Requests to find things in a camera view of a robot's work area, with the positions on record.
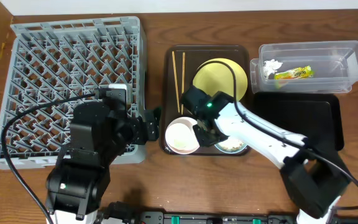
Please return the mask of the green orange snack wrapper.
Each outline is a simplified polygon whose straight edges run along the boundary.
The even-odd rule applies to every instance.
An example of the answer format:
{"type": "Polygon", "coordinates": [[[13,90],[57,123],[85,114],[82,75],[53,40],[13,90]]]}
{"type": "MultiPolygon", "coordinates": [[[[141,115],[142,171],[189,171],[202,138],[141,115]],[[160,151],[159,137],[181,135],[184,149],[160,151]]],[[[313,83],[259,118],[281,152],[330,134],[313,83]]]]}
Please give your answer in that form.
{"type": "Polygon", "coordinates": [[[305,67],[293,68],[285,72],[276,73],[275,80],[294,80],[300,78],[313,78],[314,70],[308,65],[305,67]]]}

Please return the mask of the white tissue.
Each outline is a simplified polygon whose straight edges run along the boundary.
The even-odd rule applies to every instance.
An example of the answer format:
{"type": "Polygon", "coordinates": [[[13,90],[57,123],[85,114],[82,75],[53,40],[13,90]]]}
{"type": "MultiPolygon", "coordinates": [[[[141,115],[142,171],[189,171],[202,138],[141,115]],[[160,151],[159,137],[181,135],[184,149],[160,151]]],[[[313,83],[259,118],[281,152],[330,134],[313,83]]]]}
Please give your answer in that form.
{"type": "Polygon", "coordinates": [[[264,77],[266,80],[269,79],[269,76],[277,73],[277,70],[283,65],[282,62],[279,62],[275,59],[266,60],[262,67],[264,77]]]}

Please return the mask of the wooden chopstick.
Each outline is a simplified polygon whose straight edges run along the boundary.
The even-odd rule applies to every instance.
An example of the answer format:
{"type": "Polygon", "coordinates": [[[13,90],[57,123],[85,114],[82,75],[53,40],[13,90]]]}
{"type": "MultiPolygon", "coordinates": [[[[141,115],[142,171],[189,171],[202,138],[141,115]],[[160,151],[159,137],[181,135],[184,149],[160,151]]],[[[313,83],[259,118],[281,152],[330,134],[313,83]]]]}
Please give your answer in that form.
{"type": "Polygon", "coordinates": [[[178,80],[177,80],[177,69],[176,69],[176,61],[175,61],[175,52],[172,51],[172,65],[173,65],[173,76],[175,81],[175,95],[177,99],[177,110],[180,113],[180,99],[178,94],[178,80]]]}
{"type": "MultiPolygon", "coordinates": [[[[181,95],[185,91],[185,52],[182,53],[182,71],[181,71],[181,95]]],[[[181,104],[181,114],[184,113],[184,106],[181,104]]]]}

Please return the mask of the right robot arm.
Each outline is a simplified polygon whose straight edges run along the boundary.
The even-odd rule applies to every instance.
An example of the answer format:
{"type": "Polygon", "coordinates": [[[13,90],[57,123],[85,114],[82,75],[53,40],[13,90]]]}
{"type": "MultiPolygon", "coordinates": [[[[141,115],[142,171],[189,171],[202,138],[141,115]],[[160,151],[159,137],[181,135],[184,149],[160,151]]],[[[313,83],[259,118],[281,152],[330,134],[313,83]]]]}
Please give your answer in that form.
{"type": "Polygon", "coordinates": [[[181,102],[197,120],[193,130],[201,147],[229,137],[242,141],[279,169],[288,195],[300,209],[297,223],[330,222],[335,205],[349,185],[349,174],[311,149],[306,136],[258,117],[221,91],[209,96],[191,86],[181,102]]]}

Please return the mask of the white pink bowl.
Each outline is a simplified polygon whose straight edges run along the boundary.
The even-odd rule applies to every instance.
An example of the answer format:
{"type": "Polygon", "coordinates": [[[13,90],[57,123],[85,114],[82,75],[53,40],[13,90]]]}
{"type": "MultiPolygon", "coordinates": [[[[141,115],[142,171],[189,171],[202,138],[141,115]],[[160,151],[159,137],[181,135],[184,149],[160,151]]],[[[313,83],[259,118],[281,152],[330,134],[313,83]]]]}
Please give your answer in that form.
{"type": "Polygon", "coordinates": [[[168,148],[177,154],[191,154],[200,148],[193,126],[197,121],[190,117],[174,119],[165,130],[168,148]]]}

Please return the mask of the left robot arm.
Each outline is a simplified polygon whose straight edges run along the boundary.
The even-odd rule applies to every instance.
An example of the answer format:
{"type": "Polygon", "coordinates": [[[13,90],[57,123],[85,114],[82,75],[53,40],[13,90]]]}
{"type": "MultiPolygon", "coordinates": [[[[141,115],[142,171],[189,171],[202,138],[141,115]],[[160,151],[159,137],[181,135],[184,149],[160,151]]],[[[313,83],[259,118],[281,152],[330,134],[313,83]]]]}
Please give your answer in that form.
{"type": "Polygon", "coordinates": [[[93,223],[110,183],[109,166],[130,144],[144,145],[159,137],[161,109],[130,118],[113,102],[77,106],[64,145],[47,177],[46,208],[53,223],[93,223]]]}

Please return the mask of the yellow round plate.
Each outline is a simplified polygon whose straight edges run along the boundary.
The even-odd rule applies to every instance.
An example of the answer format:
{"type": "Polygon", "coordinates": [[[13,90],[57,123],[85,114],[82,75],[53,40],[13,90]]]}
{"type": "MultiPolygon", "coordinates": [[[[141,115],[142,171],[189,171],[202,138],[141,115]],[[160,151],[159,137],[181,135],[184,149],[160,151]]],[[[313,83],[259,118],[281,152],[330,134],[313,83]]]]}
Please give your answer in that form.
{"type": "Polygon", "coordinates": [[[207,95],[213,96],[218,91],[234,96],[234,81],[230,69],[223,65],[227,64],[236,76],[236,100],[240,101],[248,86],[248,79],[245,70],[235,61],[226,58],[214,58],[203,63],[209,64],[200,68],[194,79],[193,85],[204,91],[207,95]]]}

